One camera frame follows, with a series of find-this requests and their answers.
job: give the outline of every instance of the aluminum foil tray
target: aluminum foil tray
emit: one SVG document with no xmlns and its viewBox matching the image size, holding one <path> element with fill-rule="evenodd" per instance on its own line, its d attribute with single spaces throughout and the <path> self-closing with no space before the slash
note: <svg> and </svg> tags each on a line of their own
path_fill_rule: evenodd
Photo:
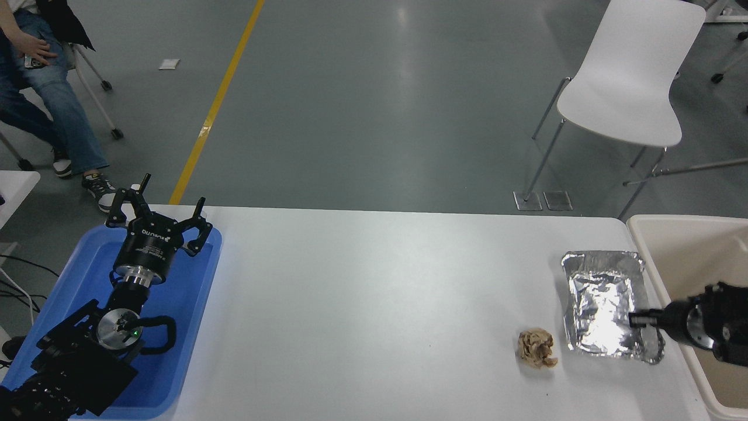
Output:
<svg viewBox="0 0 748 421">
<path fill-rule="evenodd" d="M 561 259 L 568 281 L 564 316 L 568 347 L 600 357 L 657 364 L 665 341 L 654 327 L 634 329 L 628 313 L 648 309 L 644 261 L 635 252 L 568 252 Z"/>
</svg>

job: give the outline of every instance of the yellow floor line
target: yellow floor line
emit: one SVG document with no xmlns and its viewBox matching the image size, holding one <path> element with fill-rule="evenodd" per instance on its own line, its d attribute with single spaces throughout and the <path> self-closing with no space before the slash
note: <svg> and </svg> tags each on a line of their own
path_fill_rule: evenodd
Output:
<svg viewBox="0 0 748 421">
<path fill-rule="evenodd" d="M 226 74 L 224 74 L 224 79 L 221 81 L 221 86 L 218 88 L 218 93 L 215 95 L 213 104 L 210 106 L 208 116 L 205 117 L 203 128 L 200 129 L 200 134 L 197 136 L 197 141 L 195 141 L 194 146 L 192 147 L 192 152 L 189 154 L 187 163 L 182 170 L 182 175 L 180 175 L 180 179 L 177 181 L 177 185 L 171 193 L 171 199 L 169 199 L 170 205 L 178 205 L 182 201 L 182 196 L 187 189 L 187 184 L 189 183 L 190 177 L 192 177 L 192 172 L 194 171 L 194 167 L 197 165 L 197 160 L 200 159 L 200 153 L 203 151 L 205 141 L 208 139 L 210 130 L 213 128 L 215 116 L 218 114 L 218 110 L 221 109 L 221 104 L 224 102 L 226 91 L 229 89 L 229 84 L 231 83 L 234 72 L 236 72 L 236 67 L 239 66 L 239 60 L 242 59 L 242 53 L 247 46 L 247 41 L 249 40 L 249 36 L 252 34 L 252 29 L 257 21 L 257 17 L 260 15 L 260 11 L 263 9 L 264 3 L 265 0 L 257 0 L 257 4 L 254 6 L 252 16 L 249 17 L 247 27 L 244 29 L 244 33 L 242 34 L 242 39 L 239 40 L 239 45 L 236 46 L 229 67 L 226 69 Z"/>
</svg>

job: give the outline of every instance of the cable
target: cable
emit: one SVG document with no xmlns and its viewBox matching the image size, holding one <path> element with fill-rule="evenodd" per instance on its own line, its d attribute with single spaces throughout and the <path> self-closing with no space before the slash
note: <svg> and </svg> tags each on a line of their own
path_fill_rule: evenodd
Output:
<svg viewBox="0 0 748 421">
<path fill-rule="evenodd" d="M 22 262 L 28 263 L 28 264 L 30 264 L 32 266 L 40 267 L 40 268 L 46 270 L 47 272 L 50 272 L 52 275 L 55 275 L 58 278 L 60 277 L 59 273 L 53 271 L 52 269 L 49 269 L 47 266 L 42 266 L 41 264 L 34 263 L 33 261 L 29 261 L 29 260 L 26 260 L 24 258 L 12 256 L 12 255 L 2 255 L 2 254 L 0 254 L 0 257 L 9 258 L 11 260 L 22 261 Z"/>
<path fill-rule="evenodd" d="M 43 298 L 43 299 L 46 300 L 46 297 L 44 297 L 41 294 L 29 294 L 29 295 L 32 297 L 32 300 L 33 300 L 34 297 L 36 297 L 36 298 Z M 26 304 L 26 302 L 21 299 L 23 297 L 24 297 L 23 294 L 14 294 L 12 291 L 5 291 L 5 290 L 0 289 L 0 298 L 15 298 L 16 300 L 20 301 L 21 303 Z M 33 300 L 33 301 L 34 301 L 34 311 L 37 312 L 37 313 L 40 312 L 41 311 L 41 307 L 39 307 L 39 304 L 36 302 L 36 300 Z"/>
<path fill-rule="evenodd" d="M 19 293 L 19 294 L 21 294 L 21 295 L 23 296 L 23 291 L 21 291 L 21 290 L 19 290 L 18 288 L 16 288 L 16 287 L 12 286 L 11 284 L 9 284 L 9 283 L 5 282 L 5 281 L 4 281 L 4 280 L 2 280 L 2 279 L 0 279 L 0 285 L 4 285 L 4 286 L 6 286 L 6 287 L 8 287 L 8 288 L 10 288 L 10 289 L 12 289 L 12 290 L 14 290 L 15 292 L 17 292 L 17 293 Z M 43 298 L 43 299 L 45 299 L 45 300 L 47 299 L 47 297 L 45 297 L 45 296 L 43 296 L 43 295 L 38 295 L 38 296 L 39 296 L 39 297 L 42 297 L 42 298 Z"/>
<path fill-rule="evenodd" d="M 28 315 L 31 318 L 31 326 L 34 326 L 34 305 L 33 305 L 34 301 L 31 299 L 31 296 L 28 295 L 28 292 L 23 291 L 23 288 L 19 287 L 18 284 L 16 284 L 16 282 L 13 281 L 13 279 L 11 279 L 11 277 L 8 276 L 8 274 L 5 273 L 4 270 L 2 270 L 2 267 L 0 267 L 0 273 L 2 273 L 3 276 L 5 276 L 5 278 L 8 280 L 8 282 L 10 282 L 11 284 L 13 284 L 13 286 L 15 286 L 16 288 L 18 288 L 26 296 L 26 298 L 28 298 Z"/>
</svg>

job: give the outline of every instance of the person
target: person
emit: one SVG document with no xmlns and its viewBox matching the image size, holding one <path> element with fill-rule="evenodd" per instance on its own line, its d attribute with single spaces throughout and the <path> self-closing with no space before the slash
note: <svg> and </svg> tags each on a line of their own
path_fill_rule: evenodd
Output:
<svg viewBox="0 0 748 421">
<path fill-rule="evenodd" d="M 54 8 L 48 13 L 42 10 L 40 15 L 40 8 L 52 4 L 64 7 L 68 15 Z M 62 25 L 61 17 L 67 20 Z M 67 60 L 55 36 L 70 35 L 71 26 L 78 29 L 78 37 L 66 37 L 64 41 L 91 47 L 64 0 L 0 0 L 0 121 L 49 143 L 55 174 L 60 178 L 81 174 L 82 187 L 94 197 L 99 209 L 108 213 L 116 189 L 100 169 L 109 164 L 67 82 Z M 31 59 L 39 62 L 37 66 L 31 63 L 37 68 L 26 66 Z M 42 98 L 52 120 L 20 93 L 20 88 L 27 85 Z"/>
</svg>

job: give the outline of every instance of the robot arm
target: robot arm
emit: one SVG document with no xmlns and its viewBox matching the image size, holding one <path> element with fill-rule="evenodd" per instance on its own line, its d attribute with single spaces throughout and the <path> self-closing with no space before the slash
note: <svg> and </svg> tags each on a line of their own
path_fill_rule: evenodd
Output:
<svg viewBox="0 0 748 421">
<path fill-rule="evenodd" d="M 165 282 L 177 251 L 199 253 L 212 225 L 200 215 L 205 198 L 192 218 L 182 222 L 152 212 L 143 199 L 149 179 L 146 174 L 138 189 L 119 189 L 114 197 L 106 225 L 126 226 L 124 202 L 132 204 L 135 218 L 126 226 L 126 239 L 112 267 L 113 291 L 107 303 L 99 308 L 98 301 L 89 301 L 37 343 L 41 352 L 31 363 L 37 373 L 15 390 L 0 387 L 0 420 L 64 421 L 85 411 L 99 416 L 138 374 L 130 366 L 133 359 L 174 346 L 174 319 L 141 318 L 141 310 L 151 285 Z M 191 228 L 199 233 L 185 246 L 183 234 Z M 142 330 L 154 326 L 166 326 L 167 342 L 146 348 Z"/>
<path fill-rule="evenodd" d="M 664 309 L 629 313 L 629 324 L 659 327 L 681 344 L 712 351 L 719 361 L 748 366 L 748 288 L 718 282 Z"/>
</svg>

